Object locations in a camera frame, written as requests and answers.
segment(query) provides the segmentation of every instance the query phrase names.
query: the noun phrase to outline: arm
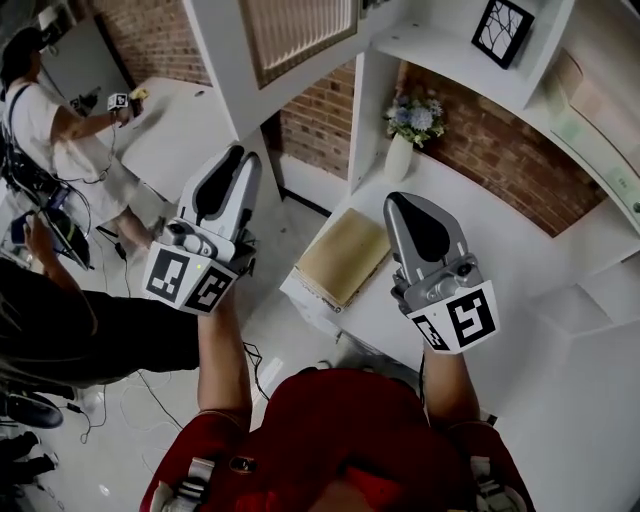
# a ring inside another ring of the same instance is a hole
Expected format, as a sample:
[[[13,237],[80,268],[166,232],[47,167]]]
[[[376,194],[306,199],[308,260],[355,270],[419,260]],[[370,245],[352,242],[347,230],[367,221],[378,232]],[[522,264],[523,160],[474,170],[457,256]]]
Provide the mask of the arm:
[[[98,320],[78,283],[58,261],[53,251],[53,242],[49,231],[37,215],[31,217],[31,226],[28,223],[24,225],[24,237],[29,252],[42,263],[44,274],[62,290],[81,299],[82,304],[91,315],[93,324],[91,336],[93,336],[98,328]]]
[[[212,316],[198,317],[198,340],[200,410],[224,411],[248,430],[253,405],[249,369],[232,292],[218,304]]]
[[[446,428],[480,419],[480,406],[462,354],[436,354],[424,348],[424,388],[431,426]]]
[[[55,143],[59,140],[81,139],[101,132],[116,121],[120,121],[124,126],[129,122],[129,118],[128,108],[98,116],[77,117],[65,107],[59,107],[51,125],[50,140]]]

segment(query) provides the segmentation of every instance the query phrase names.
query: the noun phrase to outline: backpack strap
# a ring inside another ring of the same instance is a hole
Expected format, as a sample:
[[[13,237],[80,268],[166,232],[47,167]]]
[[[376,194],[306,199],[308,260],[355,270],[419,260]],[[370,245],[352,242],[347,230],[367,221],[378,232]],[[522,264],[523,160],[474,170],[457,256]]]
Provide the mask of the backpack strap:
[[[22,96],[22,93],[24,91],[27,90],[28,87],[30,87],[31,84],[28,83],[26,85],[24,85],[22,88],[20,88],[18,90],[18,92],[15,93],[15,95],[13,96],[12,100],[11,100],[11,105],[9,105],[9,113],[7,114],[7,131],[9,133],[9,137],[11,138],[11,143],[18,148],[20,151],[22,151],[22,149],[20,149],[20,145],[18,144],[18,141],[16,140],[15,134],[13,133],[13,127],[11,125],[11,122],[13,120],[13,109],[16,106],[16,101],[18,101],[18,98],[20,98],[20,96]]]

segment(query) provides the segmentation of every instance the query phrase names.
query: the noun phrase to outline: window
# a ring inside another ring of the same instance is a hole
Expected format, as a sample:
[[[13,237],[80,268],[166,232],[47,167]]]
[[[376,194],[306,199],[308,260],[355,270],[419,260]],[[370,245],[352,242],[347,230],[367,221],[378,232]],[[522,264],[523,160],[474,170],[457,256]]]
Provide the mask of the window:
[[[356,33],[358,0],[240,0],[258,86]]]

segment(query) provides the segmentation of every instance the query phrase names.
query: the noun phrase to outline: black shirt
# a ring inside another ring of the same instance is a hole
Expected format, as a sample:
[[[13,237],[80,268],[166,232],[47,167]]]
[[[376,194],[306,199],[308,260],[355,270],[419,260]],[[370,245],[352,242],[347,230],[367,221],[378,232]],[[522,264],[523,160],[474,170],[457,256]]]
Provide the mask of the black shirt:
[[[197,317],[145,299],[84,292],[0,260],[0,378],[88,387],[137,369],[198,365]]]

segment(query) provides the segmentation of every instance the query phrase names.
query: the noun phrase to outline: red shirt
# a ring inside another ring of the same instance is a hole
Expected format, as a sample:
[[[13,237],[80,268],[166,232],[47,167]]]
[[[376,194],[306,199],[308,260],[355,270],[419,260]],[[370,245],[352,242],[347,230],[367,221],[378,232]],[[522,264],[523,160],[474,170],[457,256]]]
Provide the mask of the red shirt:
[[[251,433],[224,413],[198,415],[164,457],[140,510],[148,512],[160,481],[177,489],[193,457],[215,462],[202,512],[306,511],[336,478],[354,484],[377,510],[475,510],[472,456],[488,457],[490,479],[514,489],[533,510],[488,424],[439,432],[401,383],[358,370],[310,371],[278,387],[262,426]],[[238,457],[253,468],[235,469]]]

